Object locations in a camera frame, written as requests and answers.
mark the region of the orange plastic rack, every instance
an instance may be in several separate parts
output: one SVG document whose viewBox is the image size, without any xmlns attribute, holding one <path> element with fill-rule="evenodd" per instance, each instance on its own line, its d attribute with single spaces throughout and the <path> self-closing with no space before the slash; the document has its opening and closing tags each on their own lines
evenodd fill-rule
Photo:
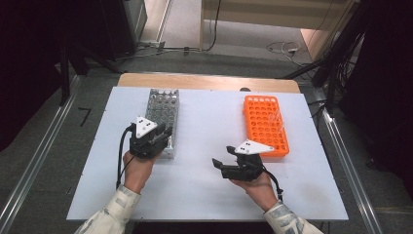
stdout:
<svg viewBox="0 0 413 234">
<path fill-rule="evenodd" d="M 271 96 L 246 96 L 244 116 L 248 139 L 274 147 L 262 157 L 283 157 L 289 152 L 279 102 Z"/>
</svg>

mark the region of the black tape mark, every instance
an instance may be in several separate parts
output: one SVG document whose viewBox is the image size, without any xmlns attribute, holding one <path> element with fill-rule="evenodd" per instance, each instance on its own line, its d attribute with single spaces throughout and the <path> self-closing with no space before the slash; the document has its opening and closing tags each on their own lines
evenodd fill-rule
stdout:
<svg viewBox="0 0 413 234">
<path fill-rule="evenodd" d="M 91 108 L 84 108 L 84 107 L 78 107 L 79 110 L 87 110 L 88 113 L 86 114 L 85 118 L 83 118 L 82 124 L 80 124 L 80 127 L 83 127 L 86 123 L 86 120 L 88 119 L 89 115 L 91 114 L 92 109 Z"/>
</svg>

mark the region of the camouflage sleeve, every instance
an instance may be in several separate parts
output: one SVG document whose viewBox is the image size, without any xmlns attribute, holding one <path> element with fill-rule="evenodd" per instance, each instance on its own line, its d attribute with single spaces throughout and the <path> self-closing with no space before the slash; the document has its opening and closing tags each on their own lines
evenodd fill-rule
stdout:
<svg viewBox="0 0 413 234">
<path fill-rule="evenodd" d="M 306 219 L 293 213 L 282 201 L 278 201 L 264 218 L 277 234 L 319 234 L 322 233 Z"/>
<path fill-rule="evenodd" d="M 121 234 L 139 201 L 140 195 L 119 186 L 115 195 L 106 206 L 84 222 L 75 234 Z"/>
</svg>

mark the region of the person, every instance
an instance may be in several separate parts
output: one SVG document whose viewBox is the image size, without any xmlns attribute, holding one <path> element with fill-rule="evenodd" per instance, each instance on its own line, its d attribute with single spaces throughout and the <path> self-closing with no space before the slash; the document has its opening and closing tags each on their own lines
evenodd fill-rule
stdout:
<svg viewBox="0 0 413 234">
<path fill-rule="evenodd" d="M 75 234 L 124 233 L 125 226 L 141 196 L 140 192 L 151 175 L 152 168 L 159 155 L 149 160 L 132 159 L 132 157 L 129 151 L 123 157 L 124 164 L 131 161 L 125 169 L 124 185 L 120 185 L 106 206 L 85 221 Z M 256 180 L 249 182 L 231 181 L 242 188 L 264 211 L 264 218 L 275 233 L 321 233 L 307 220 L 297 216 L 282 201 L 277 199 L 267 174 L 263 173 Z"/>
</svg>

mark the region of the hand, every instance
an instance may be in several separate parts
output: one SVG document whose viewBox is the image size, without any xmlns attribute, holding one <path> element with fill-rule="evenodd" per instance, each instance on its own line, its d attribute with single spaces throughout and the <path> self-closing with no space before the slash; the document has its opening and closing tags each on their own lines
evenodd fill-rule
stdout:
<svg viewBox="0 0 413 234">
<path fill-rule="evenodd" d="M 253 181 L 233 180 L 231 182 L 245 190 L 245 193 L 264 211 L 269 211 L 278 199 L 273 190 L 270 177 L 262 173 Z"/>
<path fill-rule="evenodd" d="M 127 189 L 140 194 L 140 191 L 145 186 L 146 180 L 152 173 L 152 168 L 155 164 L 155 161 L 161 155 L 158 154 L 153 159 L 139 159 L 137 157 L 133 158 L 133 155 L 130 152 L 126 152 L 124 155 L 124 165 L 131 159 L 131 162 L 125 168 L 125 187 Z"/>
</svg>

